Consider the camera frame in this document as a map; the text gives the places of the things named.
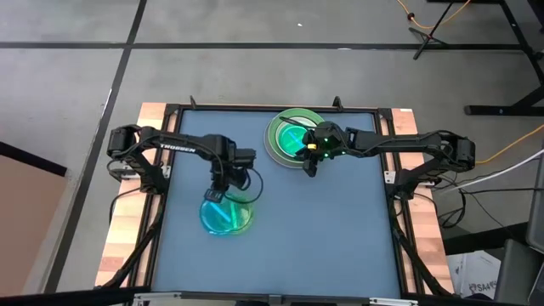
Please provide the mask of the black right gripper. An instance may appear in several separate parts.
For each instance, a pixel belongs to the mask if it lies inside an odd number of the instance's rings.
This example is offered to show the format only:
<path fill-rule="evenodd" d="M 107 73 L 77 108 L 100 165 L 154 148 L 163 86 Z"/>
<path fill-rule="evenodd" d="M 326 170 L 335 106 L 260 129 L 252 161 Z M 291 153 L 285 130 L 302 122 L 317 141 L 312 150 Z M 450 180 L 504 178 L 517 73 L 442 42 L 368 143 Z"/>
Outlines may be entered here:
<path fill-rule="evenodd" d="M 294 159 L 303 162 L 303 170 L 313 178 L 317 174 L 317 166 L 325 158 L 323 145 L 325 143 L 324 125 L 318 125 L 313 130 L 307 130 L 302 142 L 306 145 L 295 153 Z"/>

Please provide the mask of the clear green plastic plate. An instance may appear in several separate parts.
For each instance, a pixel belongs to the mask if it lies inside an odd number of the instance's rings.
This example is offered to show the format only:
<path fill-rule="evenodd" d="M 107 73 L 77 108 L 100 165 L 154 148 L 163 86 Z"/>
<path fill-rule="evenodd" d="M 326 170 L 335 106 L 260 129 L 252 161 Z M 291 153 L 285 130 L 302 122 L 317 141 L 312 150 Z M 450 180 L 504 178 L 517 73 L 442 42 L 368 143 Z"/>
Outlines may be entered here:
<path fill-rule="evenodd" d="M 307 127 L 316 127 L 315 122 L 302 117 L 294 117 L 293 121 L 296 121 L 297 124 L 282 121 L 275 130 L 275 141 L 280 151 L 289 157 L 294 157 L 299 150 L 305 147 L 303 137 L 307 132 Z"/>
<path fill-rule="evenodd" d="M 227 193 L 219 207 L 225 217 L 220 218 L 220 233 L 222 235 L 238 235 L 247 230 L 253 220 L 253 204 L 240 195 Z"/>

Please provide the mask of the clear blue plastic plate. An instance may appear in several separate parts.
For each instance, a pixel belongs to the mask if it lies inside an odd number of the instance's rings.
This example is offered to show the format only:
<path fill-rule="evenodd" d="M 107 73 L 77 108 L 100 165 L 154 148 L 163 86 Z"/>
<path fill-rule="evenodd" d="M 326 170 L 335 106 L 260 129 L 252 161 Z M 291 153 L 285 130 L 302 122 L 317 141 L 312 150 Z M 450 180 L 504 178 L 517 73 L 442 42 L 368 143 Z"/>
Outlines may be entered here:
<path fill-rule="evenodd" d="M 205 200 L 200 207 L 200 219 L 205 230 L 213 235 L 222 235 L 219 225 L 220 218 L 225 217 L 224 212 L 219 207 L 221 202 L 211 202 Z"/>

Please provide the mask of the blue table mat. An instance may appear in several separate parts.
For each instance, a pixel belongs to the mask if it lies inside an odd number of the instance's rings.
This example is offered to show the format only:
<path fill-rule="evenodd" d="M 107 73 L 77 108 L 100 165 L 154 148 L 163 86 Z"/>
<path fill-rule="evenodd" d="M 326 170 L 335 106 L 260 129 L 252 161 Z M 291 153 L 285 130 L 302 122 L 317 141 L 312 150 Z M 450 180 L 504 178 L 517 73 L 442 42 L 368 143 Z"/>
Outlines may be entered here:
<path fill-rule="evenodd" d="M 153 290 L 398 298 L 380 159 L 338 156 L 311 178 L 269 156 L 264 131 L 271 119 L 235 111 L 184 116 L 182 133 L 219 133 L 257 152 L 249 190 L 254 215 L 239 235 L 208 233 L 199 209 L 210 165 L 177 154 Z"/>

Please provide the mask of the black and silver rig crossbar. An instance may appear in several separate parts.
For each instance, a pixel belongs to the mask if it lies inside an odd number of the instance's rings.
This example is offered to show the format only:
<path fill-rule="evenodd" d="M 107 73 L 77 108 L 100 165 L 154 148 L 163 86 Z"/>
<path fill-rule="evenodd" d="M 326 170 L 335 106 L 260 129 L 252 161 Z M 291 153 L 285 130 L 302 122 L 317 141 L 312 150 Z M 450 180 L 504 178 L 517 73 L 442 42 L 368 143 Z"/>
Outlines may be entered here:
<path fill-rule="evenodd" d="M 203 299 L 219 301 L 263 302 L 270 305 L 285 303 L 356 303 L 361 306 L 544 306 L 544 295 L 533 297 L 526 305 L 480 299 L 403 293 L 389 297 L 320 297 L 274 294 L 242 294 L 212 292 L 152 292 L 148 286 L 100 287 L 74 292 L 39 293 L 0 297 L 0 306 L 111 306 L 132 302 Z"/>

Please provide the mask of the black tripod stand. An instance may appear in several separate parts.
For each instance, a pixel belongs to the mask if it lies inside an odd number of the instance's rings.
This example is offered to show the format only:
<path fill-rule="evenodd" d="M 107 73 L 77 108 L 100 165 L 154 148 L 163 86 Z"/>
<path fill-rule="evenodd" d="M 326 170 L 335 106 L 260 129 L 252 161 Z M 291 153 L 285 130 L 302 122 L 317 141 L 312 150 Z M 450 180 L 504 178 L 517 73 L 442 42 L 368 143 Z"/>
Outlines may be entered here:
<path fill-rule="evenodd" d="M 442 15 L 439 17 L 438 21 L 433 26 L 423 26 L 417 20 L 416 16 L 410 10 L 406 11 L 406 18 L 415 26 L 410 27 L 409 31 L 412 34 L 417 34 L 421 37 L 422 42 L 418 47 L 417 51 L 413 55 L 414 60 L 418 60 L 422 55 L 424 49 L 431 43 L 437 43 L 438 45 L 446 45 L 446 42 L 439 40 L 434 37 L 434 33 L 441 27 L 444 23 L 447 23 L 450 20 L 450 17 L 447 14 L 450 12 L 451 7 L 454 4 L 454 0 L 451 0 Z"/>

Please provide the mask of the brown cardboard panel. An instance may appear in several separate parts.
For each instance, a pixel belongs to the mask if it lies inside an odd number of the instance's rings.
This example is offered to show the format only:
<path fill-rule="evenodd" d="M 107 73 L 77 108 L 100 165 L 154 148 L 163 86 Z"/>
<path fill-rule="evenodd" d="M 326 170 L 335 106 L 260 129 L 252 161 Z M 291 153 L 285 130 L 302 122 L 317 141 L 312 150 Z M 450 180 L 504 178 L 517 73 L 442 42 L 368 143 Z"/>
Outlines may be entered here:
<path fill-rule="evenodd" d="M 66 172 L 0 141 L 0 297 L 24 291 L 64 193 Z"/>

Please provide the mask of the white printed cardboard box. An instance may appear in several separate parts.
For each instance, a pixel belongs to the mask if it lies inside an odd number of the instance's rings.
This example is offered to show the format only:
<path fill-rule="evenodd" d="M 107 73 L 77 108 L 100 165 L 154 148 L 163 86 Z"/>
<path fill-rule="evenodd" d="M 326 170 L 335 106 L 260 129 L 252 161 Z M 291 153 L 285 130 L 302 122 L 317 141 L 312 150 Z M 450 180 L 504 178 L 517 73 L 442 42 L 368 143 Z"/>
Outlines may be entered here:
<path fill-rule="evenodd" d="M 467 298 L 483 294 L 493 299 L 501 261 L 485 251 L 446 257 L 455 294 Z"/>

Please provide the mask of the grey equipment case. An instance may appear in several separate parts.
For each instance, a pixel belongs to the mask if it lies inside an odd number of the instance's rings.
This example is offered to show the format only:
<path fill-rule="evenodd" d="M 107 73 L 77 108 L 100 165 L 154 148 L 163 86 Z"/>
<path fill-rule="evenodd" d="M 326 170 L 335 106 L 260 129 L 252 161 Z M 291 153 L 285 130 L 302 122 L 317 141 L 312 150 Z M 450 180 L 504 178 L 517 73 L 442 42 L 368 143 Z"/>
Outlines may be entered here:
<path fill-rule="evenodd" d="M 544 156 L 539 161 L 524 241 L 507 240 L 494 300 L 544 306 Z"/>

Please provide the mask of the black desk frame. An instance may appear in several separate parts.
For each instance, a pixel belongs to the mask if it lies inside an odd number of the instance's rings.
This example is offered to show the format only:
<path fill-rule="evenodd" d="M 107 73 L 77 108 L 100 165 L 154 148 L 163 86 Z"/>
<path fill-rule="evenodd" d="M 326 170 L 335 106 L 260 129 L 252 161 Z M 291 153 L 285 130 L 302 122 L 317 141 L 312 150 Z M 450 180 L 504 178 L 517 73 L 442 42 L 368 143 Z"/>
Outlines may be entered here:
<path fill-rule="evenodd" d="M 451 0 L 427 0 L 431 3 L 447 3 Z M 505 0 L 471 0 L 470 3 L 498 5 L 504 13 L 507 23 L 517 40 L 517 44 L 449 44 L 438 45 L 436 42 L 429 44 L 424 51 L 436 49 L 445 51 L 454 50 L 513 50 L 521 51 L 531 67 L 535 71 L 539 85 L 536 89 L 525 95 L 519 101 L 512 105 L 465 105 L 463 111 L 468 116 L 544 116 L 544 106 L 536 106 L 544 101 L 544 70 L 539 65 L 537 52 L 529 45 L 524 36 L 519 23 L 515 20 L 512 10 L 508 7 Z"/>

